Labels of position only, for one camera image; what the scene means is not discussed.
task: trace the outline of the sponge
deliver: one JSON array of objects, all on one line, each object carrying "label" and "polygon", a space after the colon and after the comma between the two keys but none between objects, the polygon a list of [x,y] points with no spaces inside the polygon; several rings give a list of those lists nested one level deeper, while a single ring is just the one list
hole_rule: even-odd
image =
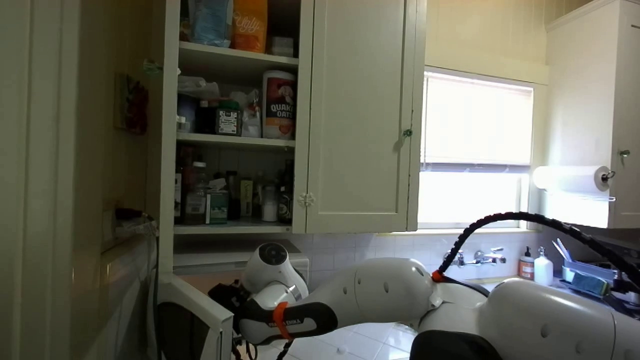
[{"label": "sponge", "polygon": [[600,279],[599,277],[593,277],[589,275],[583,275],[576,272],[571,281],[571,285],[578,290],[591,293],[596,296],[603,296],[609,291],[609,283]]}]

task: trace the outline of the faucet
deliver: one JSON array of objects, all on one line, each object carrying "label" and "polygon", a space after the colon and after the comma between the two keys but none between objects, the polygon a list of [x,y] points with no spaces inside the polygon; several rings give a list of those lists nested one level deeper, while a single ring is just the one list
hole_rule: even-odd
[{"label": "faucet", "polygon": [[[494,247],[491,249],[491,252],[489,254],[485,254],[483,251],[478,250],[476,251],[476,253],[474,254],[474,260],[473,261],[465,261],[465,255],[464,252],[462,250],[458,251],[458,254],[456,255],[456,257],[453,259],[453,261],[451,262],[451,265],[457,265],[458,267],[463,267],[463,266],[481,266],[484,264],[489,264],[491,266],[495,266],[498,261],[501,263],[506,263],[507,259],[502,255],[502,254],[498,254],[498,252],[503,251],[504,248],[503,247]],[[447,256],[449,256],[449,254],[451,253],[451,251],[447,251],[446,254],[444,254],[443,259],[446,259]]]}]

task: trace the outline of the orange bag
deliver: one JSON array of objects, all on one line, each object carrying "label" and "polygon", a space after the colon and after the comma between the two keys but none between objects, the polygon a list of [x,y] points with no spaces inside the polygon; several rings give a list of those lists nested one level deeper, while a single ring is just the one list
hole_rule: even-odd
[{"label": "orange bag", "polygon": [[267,1],[234,0],[234,34],[231,47],[264,53],[267,42]]}]

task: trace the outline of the window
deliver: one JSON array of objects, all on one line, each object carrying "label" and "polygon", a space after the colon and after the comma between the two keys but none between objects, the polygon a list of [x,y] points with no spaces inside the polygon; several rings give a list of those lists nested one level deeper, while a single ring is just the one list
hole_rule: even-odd
[{"label": "window", "polygon": [[424,81],[418,227],[462,228],[526,211],[533,87],[444,70],[428,70]]}]

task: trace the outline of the soap bottle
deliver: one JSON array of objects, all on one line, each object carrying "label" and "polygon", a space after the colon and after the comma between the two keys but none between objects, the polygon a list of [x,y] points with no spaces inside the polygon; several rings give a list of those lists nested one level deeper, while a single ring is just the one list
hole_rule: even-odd
[{"label": "soap bottle", "polygon": [[535,259],[531,257],[531,248],[527,246],[524,256],[520,256],[520,264],[518,265],[518,276],[523,279],[533,280],[533,268]]},{"label": "soap bottle", "polygon": [[554,264],[547,259],[544,247],[538,249],[540,257],[533,262],[533,279],[538,284],[550,286],[554,282]]}]

